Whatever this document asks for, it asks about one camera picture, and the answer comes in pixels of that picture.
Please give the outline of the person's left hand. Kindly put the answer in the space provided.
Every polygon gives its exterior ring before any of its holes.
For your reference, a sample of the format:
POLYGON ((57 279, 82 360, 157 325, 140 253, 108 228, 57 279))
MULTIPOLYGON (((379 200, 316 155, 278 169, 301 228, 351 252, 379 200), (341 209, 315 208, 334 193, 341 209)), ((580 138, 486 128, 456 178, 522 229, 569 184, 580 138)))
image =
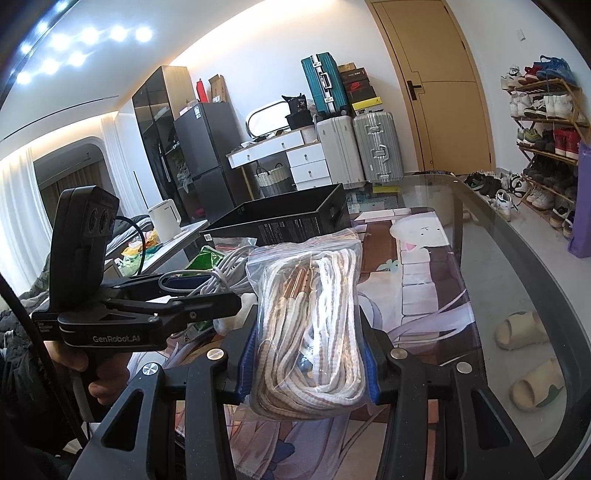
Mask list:
MULTIPOLYGON (((55 341, 45 341, 44 345, 59 374, 83 373, 88 369, 89 359, 81 350, 55 341)), ((101 405, 112 405, 126 388, 130 358, 130 353, 116 353, 90 368, 93 381, 88 392, 101 405)))

